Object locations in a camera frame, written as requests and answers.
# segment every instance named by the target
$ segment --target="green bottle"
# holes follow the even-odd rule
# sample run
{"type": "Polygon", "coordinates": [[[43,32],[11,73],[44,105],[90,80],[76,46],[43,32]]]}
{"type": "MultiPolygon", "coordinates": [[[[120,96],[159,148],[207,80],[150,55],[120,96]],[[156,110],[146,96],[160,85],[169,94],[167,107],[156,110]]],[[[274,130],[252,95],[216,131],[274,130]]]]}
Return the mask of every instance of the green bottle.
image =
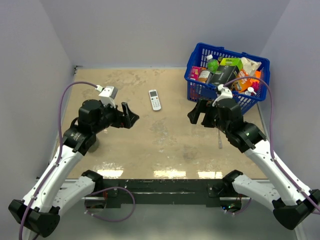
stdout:
{"type": "Polygon", "coordinates": [[[218,60],[214,59],[214,57],[211,54],[206,56],[206,60],[208,70],[212,73],[215,73],[217,71],[217,68],[219,67],[218,60]]]}

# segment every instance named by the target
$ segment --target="table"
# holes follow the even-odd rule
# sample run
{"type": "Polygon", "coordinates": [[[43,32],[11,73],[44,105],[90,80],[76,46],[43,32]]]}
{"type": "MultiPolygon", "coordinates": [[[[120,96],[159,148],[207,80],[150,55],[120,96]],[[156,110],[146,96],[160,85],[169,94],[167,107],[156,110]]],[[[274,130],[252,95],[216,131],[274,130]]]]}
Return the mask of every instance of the table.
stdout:
{"type": "MultiPolygon", "coordinates": [[[[235,169],[253,179],[266,178],[223,134],[223,148],[219,149],[218,130],[201,126],[201,116],[197,125],[190,124],[187,113],[196,104],[187,100],[184,73],[185,68],[79,69],[75,81],[117,87],[116,103],[127,102],[140,119],[131,129],[109,127],[97,134],[97,143],[68,178],[77,179],[88,169],[105,178],[220,179],[235,169]],[[148,95],[151,89],[158,91],[160,111],[152,110],[148,95]]],[[[62,132],[87,99],[99,99],[93,87],[77,84],[72,88],[62,132]]],[[[263,131],[257,106],[244,119],[263,131]]]]}

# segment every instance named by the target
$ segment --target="beige tabletop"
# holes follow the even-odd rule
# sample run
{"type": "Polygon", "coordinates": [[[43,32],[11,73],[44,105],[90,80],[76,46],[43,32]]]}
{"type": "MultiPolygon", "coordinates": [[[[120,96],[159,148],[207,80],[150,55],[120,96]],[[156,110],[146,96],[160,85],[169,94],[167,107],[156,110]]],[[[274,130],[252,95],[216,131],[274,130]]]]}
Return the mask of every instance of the beige tabletop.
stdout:
{"type": "MultiPolygon", "coordinates": [[[[223,134],[223,148],[219,149],[218,130],[201,126],[201,116],[197,125],[190,124],[187,113],[196,104],[187,100],[184,73],[182,68],[79,69],[75,81],[117,87],[116,104],[127,102],[140,119],[131,129],[109,127],[100,132],[97,144],[68,178],[77,179],[89,169],[105,178],[122,179],[219,179],[235,169],[253,179],[266,178],[223,134]],[[160,111],[152,110],[151,89],[158,91],[160,111]]],[[[62,132],[87,99],[99,99],[93,87],[77,84],[72,88],[62,132]]],[[[244,119],[263,130],[257,106],[244,119]]]]}

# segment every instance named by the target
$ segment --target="blue plastic basket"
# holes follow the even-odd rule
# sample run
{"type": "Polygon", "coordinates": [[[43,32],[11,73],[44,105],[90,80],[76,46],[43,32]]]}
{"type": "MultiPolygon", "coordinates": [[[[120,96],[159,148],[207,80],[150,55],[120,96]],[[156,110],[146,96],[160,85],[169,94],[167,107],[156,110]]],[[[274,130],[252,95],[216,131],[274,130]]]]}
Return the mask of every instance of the blue plastic basket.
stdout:
{"type": "MultiPolygon", "coordinates": [[[[225,58],[241,58],[246,57],[248,59],[254,60],[256,62],[261,62],[259,71],[261,71],[261,79],[264,80],[269,85],[270,80],[270,61],[266,58],[254,56],[247,54],[245,52],[238,53],[234,51],[225,50],[224,47],[212,46],[199,42],[193,53],[190,56],[188,64],[186,66],[186,71],[184,74],[185,80],[187,80],[187,99],[190,101],[197,102],[199,98],[204,98],[208,100],[214,100],[217,98],[216,87],[211,84],[205,84],[199,81],[194,81],[190,79],[190,73],[192,66],[197,67],[207,67],[206,56],[212,54],[214,59],[222,56],[225,58]]],[[[246,113],[252,106],[254,106],[258,101],[263,101],[266,99],[267,88],[260,84],[259,90],[256,92],[255,96],[248,96],[237,91],[233,91],[233,98],[241,106],[242,114],[246,113]]]]}

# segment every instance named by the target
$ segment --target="white bottle cap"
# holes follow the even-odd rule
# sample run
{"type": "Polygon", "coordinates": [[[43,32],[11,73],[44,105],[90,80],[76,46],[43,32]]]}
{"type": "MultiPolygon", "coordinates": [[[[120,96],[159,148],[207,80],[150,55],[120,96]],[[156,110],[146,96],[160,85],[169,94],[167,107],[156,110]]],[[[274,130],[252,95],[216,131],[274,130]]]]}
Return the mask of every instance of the white bottle cap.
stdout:
{"type": "Polygon", "coordinates": [[[209,60],[211,60],[211,59],[213,59],[214,57],[210,54],[210,55],[208,55],[208,56],[206,56],[206,59],[209,61],[209,60]]]}
{"type": "Polygon", "coordinates": [[[252,86],[248,87],[247,91],[251,94],[257,95],[257,93],[255,92],[255,89],[252,86]]]}

